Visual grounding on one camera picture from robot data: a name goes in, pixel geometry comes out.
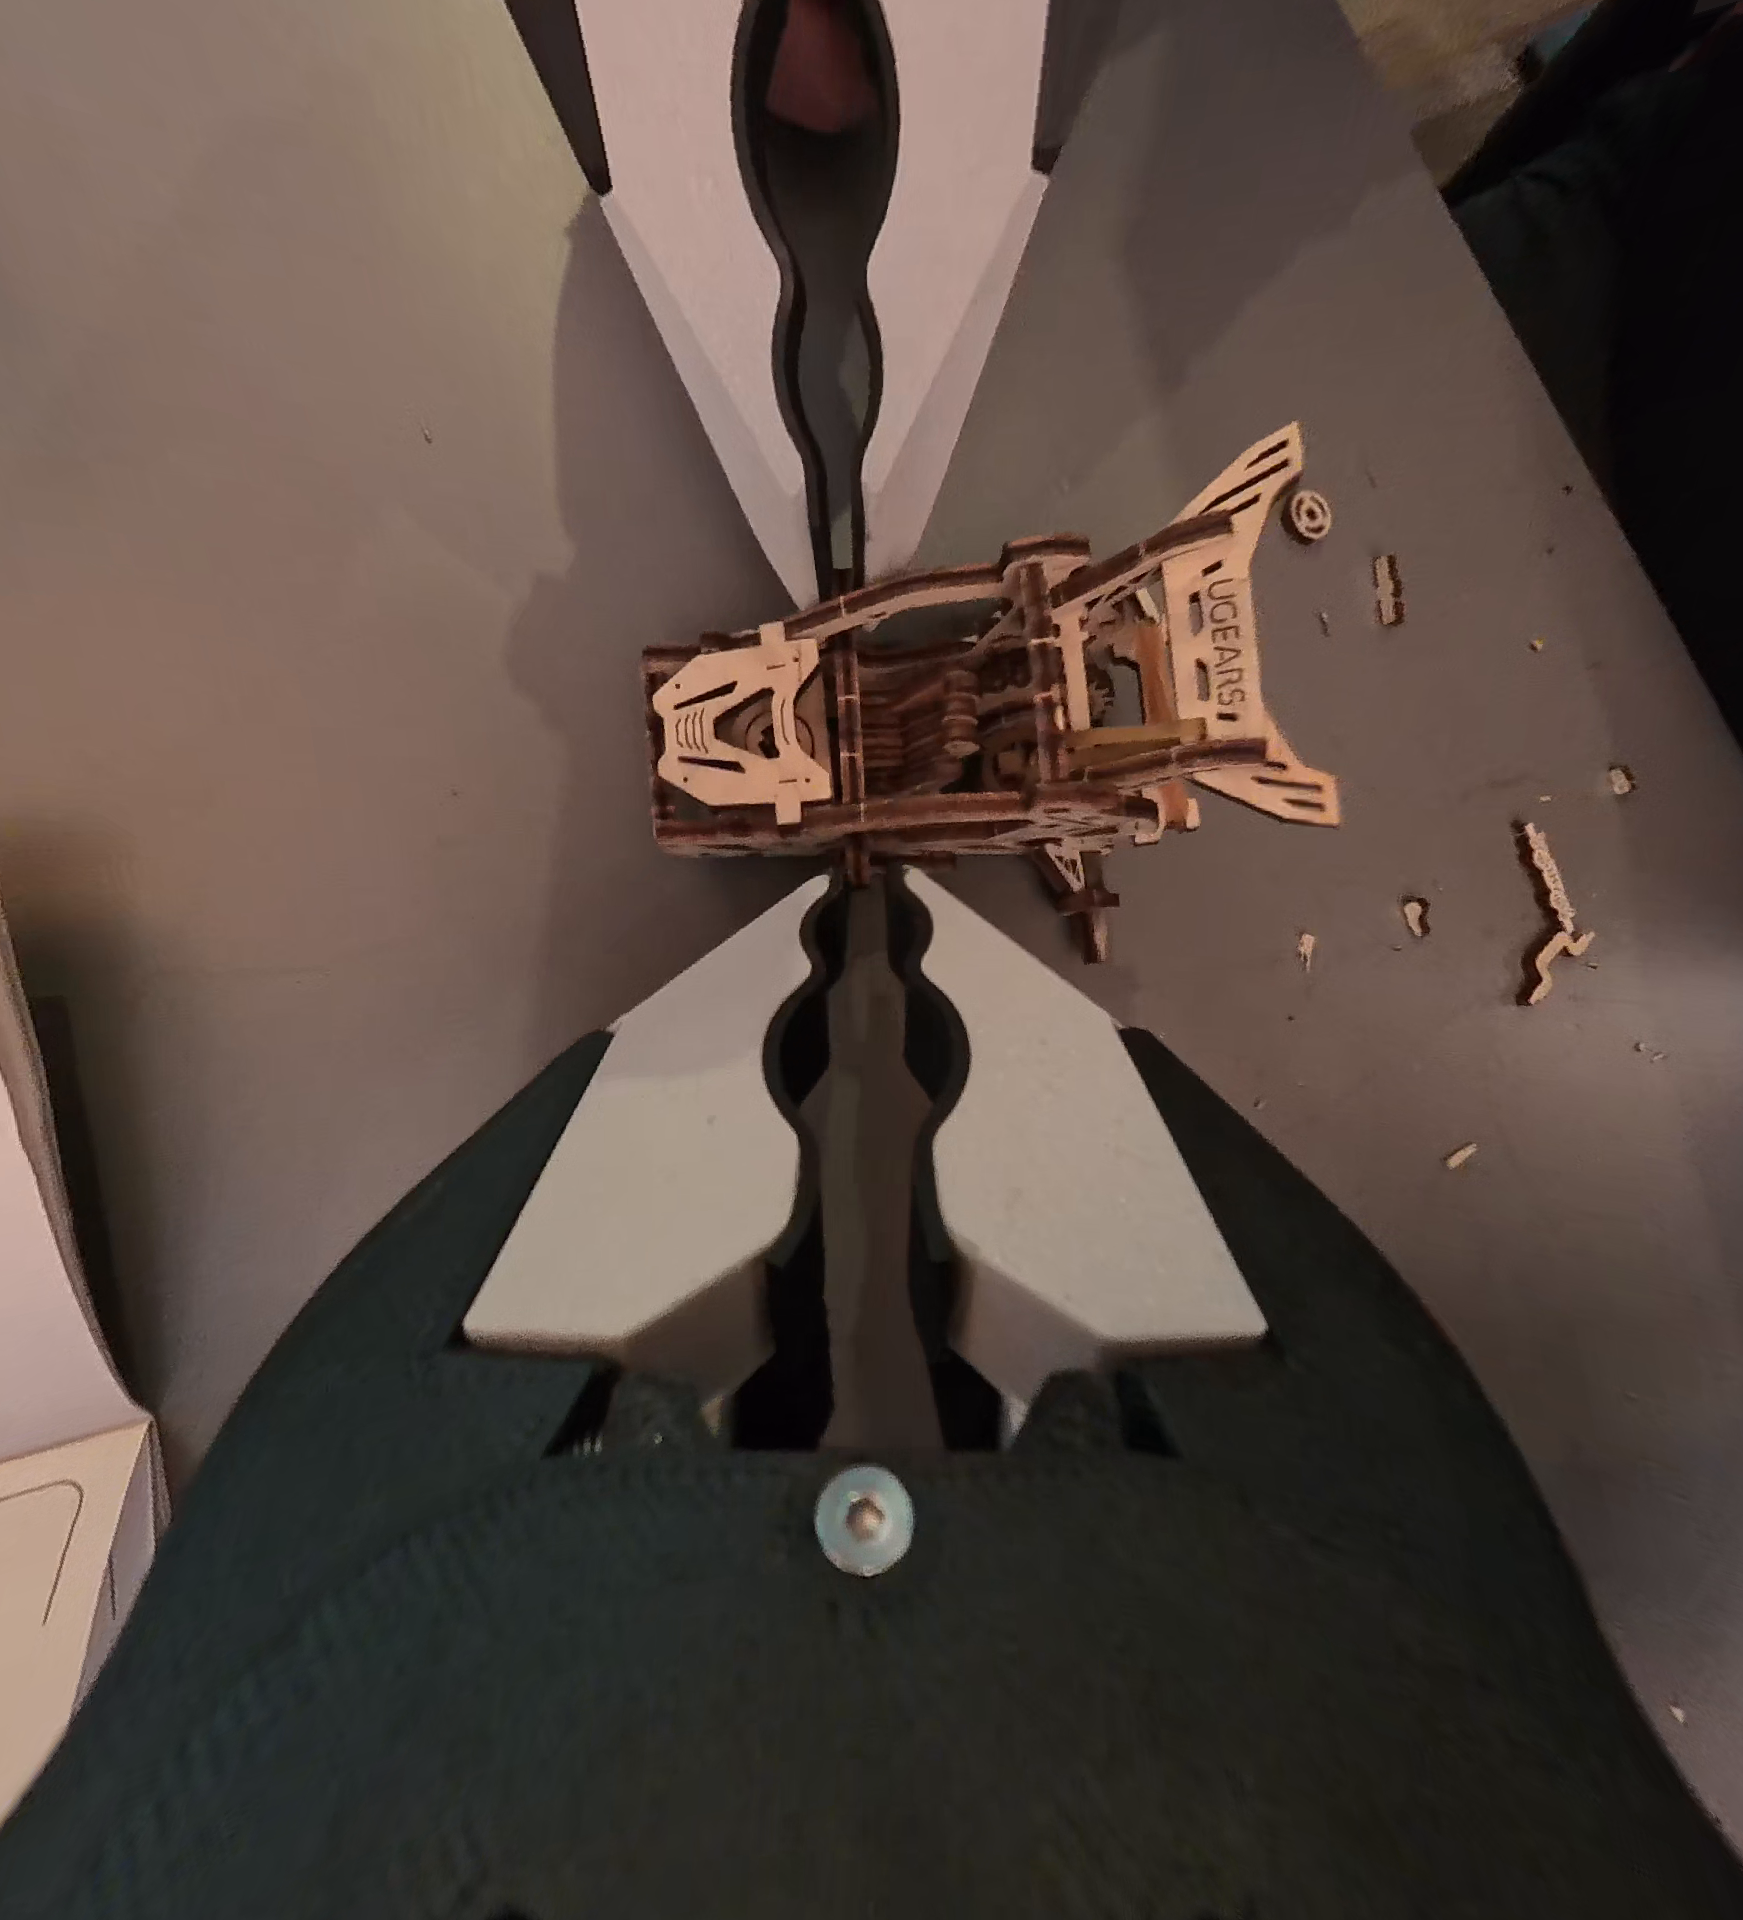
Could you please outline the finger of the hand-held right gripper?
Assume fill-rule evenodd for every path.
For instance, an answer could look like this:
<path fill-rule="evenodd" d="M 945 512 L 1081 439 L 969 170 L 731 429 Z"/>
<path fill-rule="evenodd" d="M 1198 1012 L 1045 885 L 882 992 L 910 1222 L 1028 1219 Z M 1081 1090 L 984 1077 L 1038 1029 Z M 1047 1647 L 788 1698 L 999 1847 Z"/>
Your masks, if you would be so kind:
<path fill-rule="evenodd" d="M 749 4 L 579 3 L 606 223 L 747 524 L 815 590 L 806 453 L 788 405 L 794 270 L 741 115 Z"/>
<path fill-rule="evenodd" d="M 908 567 L 959 443 L 1047 177 L 1033 164 L 1048 4 L 872 4 L 890 187 L 870 249 L 873 403 L 861 569 Z"/>

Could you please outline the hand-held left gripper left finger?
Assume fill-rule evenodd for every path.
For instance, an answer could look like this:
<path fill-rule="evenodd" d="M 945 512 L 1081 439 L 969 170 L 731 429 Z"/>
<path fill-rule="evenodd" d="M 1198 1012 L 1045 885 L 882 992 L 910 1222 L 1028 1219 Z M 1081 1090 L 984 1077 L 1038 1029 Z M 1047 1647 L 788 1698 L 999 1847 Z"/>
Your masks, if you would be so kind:
<path fill-rule="evenodd" d="M 470 1346 L 664 1381 L 736 1444 L 833 1417 L 821 1144 L 833 882 L 612 1022 L 461 1320 Z"/>

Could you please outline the person's right hand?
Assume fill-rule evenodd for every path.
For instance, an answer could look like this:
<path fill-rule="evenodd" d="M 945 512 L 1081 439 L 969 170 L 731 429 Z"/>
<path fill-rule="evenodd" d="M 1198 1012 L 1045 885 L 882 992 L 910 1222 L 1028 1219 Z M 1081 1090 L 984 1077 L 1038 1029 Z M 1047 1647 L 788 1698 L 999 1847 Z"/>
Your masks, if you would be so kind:
<path fill-rule="evenodd" d="M 882 89 L 858 4 L 788 3 L 769 55 L 765 112 L 799 133 L 838 137 L 872 123 Z"/>

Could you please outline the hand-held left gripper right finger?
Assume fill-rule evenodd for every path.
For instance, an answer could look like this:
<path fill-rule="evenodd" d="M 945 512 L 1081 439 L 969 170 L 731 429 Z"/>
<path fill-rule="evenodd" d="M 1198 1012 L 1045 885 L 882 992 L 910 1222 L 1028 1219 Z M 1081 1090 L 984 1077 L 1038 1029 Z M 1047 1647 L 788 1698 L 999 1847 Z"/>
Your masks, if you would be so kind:
<path fill-rule="evenodd" d="M 947 1428 L 1061 1376 L 1247 1351 L 1266 1316 L 1122 1027 L 926 874 L 888 881 L 912 1154 L 910 1294 Z"/>

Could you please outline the wooden mechanical model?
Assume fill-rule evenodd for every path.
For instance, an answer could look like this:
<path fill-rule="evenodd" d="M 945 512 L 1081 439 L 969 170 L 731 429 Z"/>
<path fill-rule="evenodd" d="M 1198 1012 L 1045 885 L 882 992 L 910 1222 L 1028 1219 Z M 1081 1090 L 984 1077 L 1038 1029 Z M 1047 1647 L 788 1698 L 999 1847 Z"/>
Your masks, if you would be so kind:
<path fill-rule="evenodd" d="M 1105 863 L 1198 824 L 1211 793 L 1315 827 L 1337 780 L 1266 707 L 1252 561 L 1331 530 L 1299 422 L 1108 557 L 1078 534 L 853 588 L 640 660 L 650 827 L 687 857 L 791 855 L 853 886 L 892 863 L 1028 863 L 1082 958 L 1108 961 Z"/>

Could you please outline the toothed wooden strip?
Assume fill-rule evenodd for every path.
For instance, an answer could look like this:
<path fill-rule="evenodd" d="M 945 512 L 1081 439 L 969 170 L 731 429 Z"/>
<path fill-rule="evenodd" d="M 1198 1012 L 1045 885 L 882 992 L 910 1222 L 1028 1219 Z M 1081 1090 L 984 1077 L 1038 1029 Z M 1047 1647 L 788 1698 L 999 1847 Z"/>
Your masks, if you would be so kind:
<path fill-rule="evenodd" d="M 1563 873 L 1546 831 L 1533 819 L 1513 824 L 1519 857 L 1531 874 L 1537 897 L 1543 900 L 1549 924 L 1566 940 L 1578 937 L 1578 915 L 1564 886 Z"/>

